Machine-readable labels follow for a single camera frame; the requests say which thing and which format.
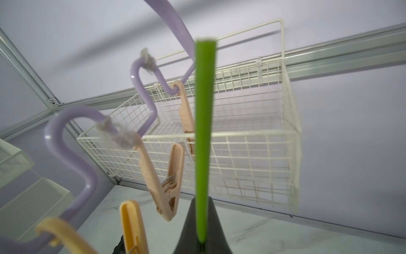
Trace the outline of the purple clip hanger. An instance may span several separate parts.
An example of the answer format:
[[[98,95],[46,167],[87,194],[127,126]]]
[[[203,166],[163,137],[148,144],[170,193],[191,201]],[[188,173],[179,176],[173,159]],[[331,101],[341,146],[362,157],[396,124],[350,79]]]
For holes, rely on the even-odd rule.
[[[180,42],[186,53],[193,60],[193,64],[184,76],[185,80],[188,79],[195,69],[195,42],[191,34],[180,16],[168,1],[145,2],[163,19],[174,36]],[[66,109],[61,113],[58,113],[58,115],[46,126],[44,130],[44,138],[49,151],[64,165],[70,167],[73,171],[78,173],[84,179],[86,184],[85,188],[77,196],[74,202],[61,214],[59,218],[57,218],[61,219],[62,222],[69,222],[81,210],[81,208],[93,196],[98,185],[94,168],[85,160],[80,158],[71,149],[69,149],[63,141],[62,133],[65,125],[69,123],[69,121],[78,117],[89,118],[99,124],[99,126],[101,124],[101,127],[105,127],[103,131],[110,134],[113,141],[118,143],[119,146],[123,147],[124,149],[136,149],[141,156],[141,173],[147,184],[148,190],[153,191],[152,193],[156,193],[152,196],[154,197],[158,212],[161,212],[161,215],[167,221],[170,221],[175,216],[175,208],[177,208],[177,203],[175,202],[175,206],[173,207],[174,210],[172,211],[172,207],[169,205],[170,203],[168,203],[171,198],[169,198],[169,196],[163,196],[164,192],[162,184],[158,179],[155,169],[153,169],[152,162],[141,139],[155,122],[158,115],[154,101],[141,82],[139,76],[139,69],[141,67],[154,73],[158,79],[158,82],[167,94],[174,96],[180,94],[181,91],[180,86],[178,86],[178,88],[169,87],[161,71],[157,67],[155,59],[148,54],[146,49],[144,49],[141,53],[141,57],[132,63],[130,69],[132,83],[138,95],[142,98],[143,102],[150,110],[148,118],[137,132],[127,133],[118,131],[115,126],[109,122],[110,118],[89,106],[78,106],[76,108]],[[1,237],[1,249],[2,251],[12,254],[24,254],[26,252],[29,253],[30,251],[35,254],[37,251],[41,250],[45,245],[47,245],[53,238],[54,236],[50,235],[49,233],[40,233],[40,235],[33,240],[18,243]]]

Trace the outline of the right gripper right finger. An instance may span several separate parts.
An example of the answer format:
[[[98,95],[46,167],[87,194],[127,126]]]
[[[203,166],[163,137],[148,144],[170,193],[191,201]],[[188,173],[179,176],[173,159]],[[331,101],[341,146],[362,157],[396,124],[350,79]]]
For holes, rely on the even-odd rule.
[[[206,238],[207,254],[232,254],[232,251],[224,236],[213,199],[208,201],[208,225]]]

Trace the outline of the pale yellow tulip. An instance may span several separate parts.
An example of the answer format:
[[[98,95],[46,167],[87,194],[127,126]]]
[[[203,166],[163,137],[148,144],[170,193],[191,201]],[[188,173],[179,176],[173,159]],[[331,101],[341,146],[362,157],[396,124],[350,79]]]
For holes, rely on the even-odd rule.
[[[208,185],[216,48],[217,42],[214,39],[198,40],[196,43],[195,206],[197,239],[201,244],[205,243],[208,232]]]

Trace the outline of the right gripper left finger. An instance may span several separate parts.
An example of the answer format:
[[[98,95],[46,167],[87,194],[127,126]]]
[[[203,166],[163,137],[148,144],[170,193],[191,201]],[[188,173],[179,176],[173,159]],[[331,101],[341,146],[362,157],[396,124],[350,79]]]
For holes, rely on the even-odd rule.
[[[186,220],[173,254],[198,254],[199,241],[196,231],[195,198],[191,200]]]

